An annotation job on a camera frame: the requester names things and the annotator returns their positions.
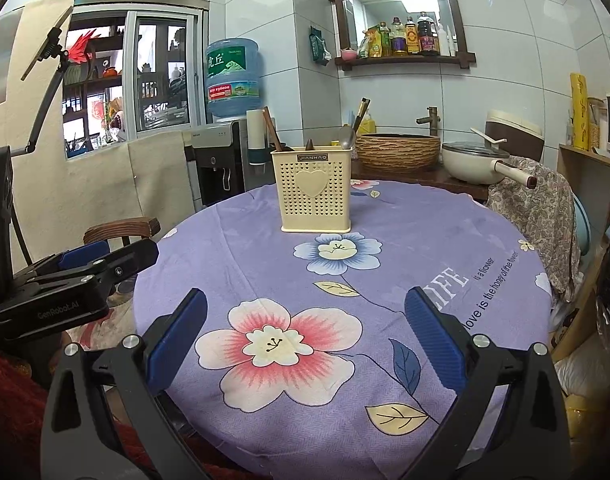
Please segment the purple tablecloth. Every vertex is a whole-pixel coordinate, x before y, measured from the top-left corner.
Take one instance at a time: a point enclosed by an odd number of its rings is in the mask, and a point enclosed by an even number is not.
[[[351,219],[346,235],[284,233],[276,188],[265,186],[181,223],[138,277],[139,333],[190,288],[207,295],[207,322],[169,394],[253,472],[400,478],[455,398],[402,314],[413,286],[499,346],[546,340],[538,254],[468,195],[358,181]],[[472,449],[485,446],[503,394]]]

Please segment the yellow paper roll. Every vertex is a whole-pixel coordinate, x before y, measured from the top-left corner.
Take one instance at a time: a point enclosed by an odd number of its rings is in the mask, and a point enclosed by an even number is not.
[[[574,110],[574,134],[572,143],[575,148],[589,150],[589,105],[588,84],[584,75],[571,73],[572,105]]]

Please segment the beige plastic basket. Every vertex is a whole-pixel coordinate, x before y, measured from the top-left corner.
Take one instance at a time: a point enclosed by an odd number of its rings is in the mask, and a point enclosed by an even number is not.
[[[283,231],[349,233],[352,150],[315,146],[314,151],[272,152]]]

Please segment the soy sauce bottle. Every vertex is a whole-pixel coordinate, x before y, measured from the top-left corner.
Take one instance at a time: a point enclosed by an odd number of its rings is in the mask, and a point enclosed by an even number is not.
[[[421,54],[425,56],[438,56],[439,54],[436,49],[432,26],[434,26],[434,20],[425,12],[421,12],[421,16],[416,22],[416,29],[418,30],[418,41],[421,44]]]

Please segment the mirror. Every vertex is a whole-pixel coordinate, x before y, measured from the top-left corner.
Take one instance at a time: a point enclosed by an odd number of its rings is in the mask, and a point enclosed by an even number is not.
[[[445,32],[451,34],[456,44],[454,23],[448,0],[344,0],[350,47],[358,50],[364,38],[364,31],[385,22],[392,29],[394,18],[403,25],[409,17],[418,23],[421,13],[432,18],[435,28],[442,24]]]

